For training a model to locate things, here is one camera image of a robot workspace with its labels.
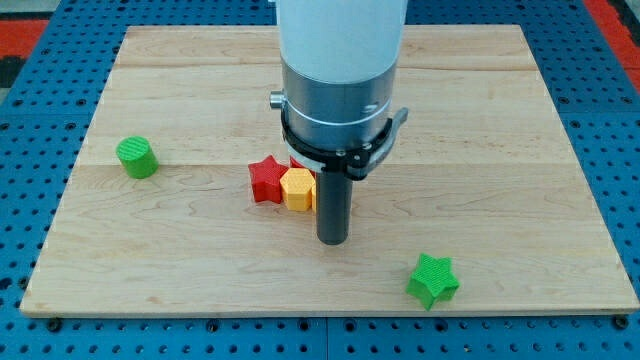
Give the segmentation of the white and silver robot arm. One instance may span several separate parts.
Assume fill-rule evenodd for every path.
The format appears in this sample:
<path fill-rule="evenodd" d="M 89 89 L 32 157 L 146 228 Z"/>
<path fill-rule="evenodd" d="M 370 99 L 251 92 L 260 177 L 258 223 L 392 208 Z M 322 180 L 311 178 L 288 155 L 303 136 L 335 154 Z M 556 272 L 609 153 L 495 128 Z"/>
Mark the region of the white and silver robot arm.
<path fill-rule="evenodd" d="M 288 145 L 334 151 L 384 129 L 407 0 L 276 0 Z"/>

